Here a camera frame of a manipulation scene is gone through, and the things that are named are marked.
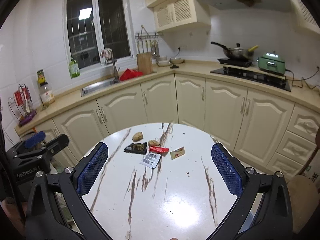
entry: screw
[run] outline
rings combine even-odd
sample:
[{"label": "screw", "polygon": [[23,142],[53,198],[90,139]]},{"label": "screw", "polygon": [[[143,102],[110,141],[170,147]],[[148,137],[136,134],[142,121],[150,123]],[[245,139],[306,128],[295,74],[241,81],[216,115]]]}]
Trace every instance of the screw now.
[{"label": "screw", "polygon": [[254,174],[254,168],[248,167],[246,168],[247,173]]},{"label": "screw", "polygon": [[43,175],[43,171],[38,171],[37,173],[36,173],[36,176],[39,178],[39,177],[41,177]]},{"label": "screw", "polygon": [[277,172],[276,172],[276,175],[277,175],[279,178],[282,178],[282,177],[283,177],[283,174],[282,174],[282,172],[280,172],[280,171],[277,171]]},{"label": "screw", "polygon": [[71,173],[73,171],[73,168],[72,167],[67,167],[64,172],[65,173]]}]

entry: stainless steel sink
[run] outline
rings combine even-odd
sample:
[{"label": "stainless steel sink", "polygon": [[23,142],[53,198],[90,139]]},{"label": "stainless steel sink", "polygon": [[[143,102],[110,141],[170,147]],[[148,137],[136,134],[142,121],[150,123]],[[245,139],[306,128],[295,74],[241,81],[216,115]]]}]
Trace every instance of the stainless steel sink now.
[{"label": "stainless steel sink", "polygon": [[81,88],[81,97],[84,97],[90,93],[93,93],[97,90],[100,90],[100,89],[103,89],[103,88],[106,88],[108,86],[111,86],[113,84],[116,84],[116,83],[119,83],[120,81],[119,80],[115,80],[115,79],[106,79],[104,81],[100,81],[100,82],[97,82],[97,83],[94,83],[94,84],[91,84],[89,86],[86,86],[84,88]]}]

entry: green appliance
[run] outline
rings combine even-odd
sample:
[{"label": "green appliance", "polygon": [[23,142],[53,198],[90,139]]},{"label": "green appliance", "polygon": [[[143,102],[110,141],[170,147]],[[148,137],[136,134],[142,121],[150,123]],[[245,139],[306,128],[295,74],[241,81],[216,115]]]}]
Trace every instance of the green appliance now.
[{"label": "green appliance", "polygon": [[285,60],[281,58],[273,50],[273,53],[266,53],[258,59],[258,67],[267,72],[277,75],[284,75],[285,73]]}]

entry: window frame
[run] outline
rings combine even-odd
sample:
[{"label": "window frame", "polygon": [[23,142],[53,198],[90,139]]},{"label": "window frame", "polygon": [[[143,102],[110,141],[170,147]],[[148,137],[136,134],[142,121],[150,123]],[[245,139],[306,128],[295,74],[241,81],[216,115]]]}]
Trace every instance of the window frame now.
[{"label": "window frame", "polygon": [[[123,4],[123,10],[124,10],[124,20],[126,25],[126,31],[127,31],[127,38],[128,38],[128,45],[130,50],[130,56],[123,57],[117,59],[117,62],[119,63],[130,63],[131,61],[135,60],[135,47],[133,42],[133,30],[132,30],[132,19],[130,17],[131,13],[129,11],[130,5],[128,0],[122,0]],[[99,12],[99,1],[98,0],[92,0],[92,13],[93,13],[93,23],[94,23],[94,29],[96,34],[96,40],[97,40],[97,46],[99,54],[104,49],[103,47],[103,38],[102,38],[102,30],[101,30],[101,23],[100,23],[100,14]],[[71,58],[71,51],[70,51],[70,45],[69,45],[69,36],[68,36],[68,28],[67,28],[67,0],[63,1],[63,25],[64,25],[64,41],[65,41],[65,49],[66,49],[66,56],[68,59],[68,63],[70,62]],[[80,69],[80,73],[87,73],[90,71],[94,71],[100,68],[106,68],[110,67],[112,68],[112,64],[106,65],[103,62],[103,59],[100,58],[100,62],[84,67]]]}]

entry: blue textured pad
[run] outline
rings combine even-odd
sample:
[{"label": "blue textured pad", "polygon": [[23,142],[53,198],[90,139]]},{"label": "blue textured pad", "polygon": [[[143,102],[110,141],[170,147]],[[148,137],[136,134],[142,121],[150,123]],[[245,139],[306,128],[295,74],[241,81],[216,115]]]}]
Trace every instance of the blue textured pad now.
[{"label": "blue textured pad", "polygon": [[31,149],[33,146],[36,146],[38,143],[41,143],[45,140],[45,133],[43,131],[36,133],[31,138],[25,140],[24,147],[26,149]]},{"label": "blue textured pad", "polygon": [[108,146],[103,143],[78,177],[77,192],[80,196],[89,193],[107,158]]},{"label": "blue textured pad", "polygon": [[240,197],[243,191],[241,177],[217,144],[212,146],[211,157],[230,193]]}]

